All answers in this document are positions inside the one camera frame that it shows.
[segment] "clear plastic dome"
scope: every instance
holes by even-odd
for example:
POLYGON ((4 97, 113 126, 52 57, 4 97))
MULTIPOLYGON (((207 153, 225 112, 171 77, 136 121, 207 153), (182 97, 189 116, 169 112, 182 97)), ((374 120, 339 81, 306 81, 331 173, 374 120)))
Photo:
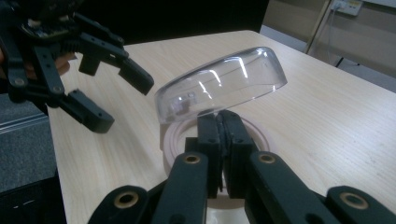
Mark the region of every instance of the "clear plastic dome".
POLYGON ((273 50, 245 49, 200 66, 155 93, 159 122, 196 119, 256 99, 285 85, 273 50))

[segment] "black plastic part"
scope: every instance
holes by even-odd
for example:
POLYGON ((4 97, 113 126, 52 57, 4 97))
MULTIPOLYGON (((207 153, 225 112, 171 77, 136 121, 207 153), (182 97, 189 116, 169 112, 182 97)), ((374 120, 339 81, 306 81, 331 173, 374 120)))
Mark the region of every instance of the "black plastic part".
POLYGON ((247 173, 274 223, 339 223, 276 154, 252 153, 247 173))
POLYGON ((185 152, 176 157, 151 223, 205 223, 207 157, 185 152))
POLYGON ((197 137, 186 137, 186 143, 184 145, 184 152, 194 152, 194 151, 198 151, 198 138, 197 137))
POLYGON ((232 199, 243 199, 249 186, 245 167, 250 154, 255 151, 255 144, 236 113, 222 110, 217 115, 217 122, 224 128, 221 139, 227 149, 223 171, 228 194, 232 199))
POLYGON ((64 95, 64 84, 59 77, 50 50, 45 47, 33 46, 35 73, 46 84, 50 97, 60 98, 64 95))
POLYGON ((122 39, 122 37, 111 33, 107 27, 100 25, 96 21, 90 20, 89 18, 79 13, 75 13, 74 19, 80 26, 81 30, 83 30, 84 32, 93 36, 97 36, 98 38, 103 39, 106 42, 119 48, 123 48, 124 40, 122 39))
POLYGON ((329 189, 325 204, 342 223, 396 223, 396 216, 387 207, 352 187, 329 189))
POLYGON ((122 61, 119 75, 141 93, 147 95, 154 85, 154 79, 132 59, 122 61))
POLYGON ((97 106, 82 91, 71 91, 60 102, 60 107, 75 120, 95 133, 107 133, 114 122, 113 117, 97 106))
POLYGON ((250 224, 274 224, 267 208, 262 203, 259 193, 254 188, 247 190, 245 213, 250 224))
POLYGON ((88 55, 84 55, 81 59, 78 71, 93 77, 98 70, 99 64, 99 60, 88 55))
POLYGON ((158 205, 158 201, 163 194, 163 188, 165 187, 165 185, 166 180, 148 191, 148 205, 146 206, 146 210, 144 211, 140 223, 150 223, 151 218, 154 215, 155 208, 158 205))
POLYGON ((208 157, 207 196, 217 198, 222 190, 222 157, 220 151, 219 132, 214 114, 198 117, 198 151, 208 157))
POLYGON ((81 33, 79 39, 81 40, 80 52, 82 54, 96 58, 105 63, 121 66, 119 63, 124 59, 127 59, 129 56, 128 52, 123 48, 112 45, 99 37, 87 33, 81 33))
POLYGON ((95 209, 88 223, 141 223, 148 202, 148 193, 142 188, 123 186, 114 189, 95 209))

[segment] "wall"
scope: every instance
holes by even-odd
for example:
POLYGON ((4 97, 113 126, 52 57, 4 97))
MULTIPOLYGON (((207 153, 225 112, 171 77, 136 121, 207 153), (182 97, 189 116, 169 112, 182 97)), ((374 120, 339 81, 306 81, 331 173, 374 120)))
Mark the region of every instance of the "wall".
POLYGON ((328 0, 271 0, 263 24, 286 35, 308 42, 320 22, 328 0))
POLYGON ((332 64, 345 57, 396 77, 396 8, 365 2, 357 17, 329 12, 308 53, 332 64))

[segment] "robotic hand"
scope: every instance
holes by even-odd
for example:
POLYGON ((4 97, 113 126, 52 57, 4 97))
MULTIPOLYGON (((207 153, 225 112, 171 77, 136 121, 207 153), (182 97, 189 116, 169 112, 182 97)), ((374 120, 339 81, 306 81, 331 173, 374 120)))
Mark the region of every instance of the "robotic hand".
POLYGON ((205 223, 207 199, 223 189, 245 199, 249 223, 396 223, 374 197, 349 186, 319 195, 275 153, 259 151, 240 117, 222 110, 197 120, 197 137, 187 137, 168 178, 146 191, 112 190, 89 224, 205 223))
POLYGON ((15 103, 60 107, 96 133, 106 133, 114 119, 82 91, 64 93, 54 60, 68 52, 83 55, 79 71, 94 76, 100 62, 120 69, 119 75, 143 94, 154 80, 129 58, 123 39, 76 13, 83 0, 1 1, 0 48, 8 94, 15 103), (26 76, 23 60, 33 63, 37 80, 26 76))

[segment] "brass screw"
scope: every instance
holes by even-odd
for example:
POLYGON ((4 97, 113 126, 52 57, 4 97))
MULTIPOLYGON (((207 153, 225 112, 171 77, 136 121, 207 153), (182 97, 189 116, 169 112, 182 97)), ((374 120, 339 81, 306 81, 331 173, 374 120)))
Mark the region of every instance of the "brass screw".
POLYGON ((189 164, 195 164, 198 163, 201 159, 197 156, 187 156, 184 158, 184 162, 189 163, 189 164))
POLYGON ((126 191, 117 195, 114 205, 120 209, 134 206, 139 201, 139 195, 134 191, 126 191))
POLYGON ((340 198, 343 203, 356 209, 364 210, 369 207, 367 201, 358 194, 343 192, 340 194, 340 198))
POLYGON ((271 156, 271 155, 259 155, 259 161, 267 163, 267 164, 271 164, 274 163, 276 161, 275 157, 271 156))

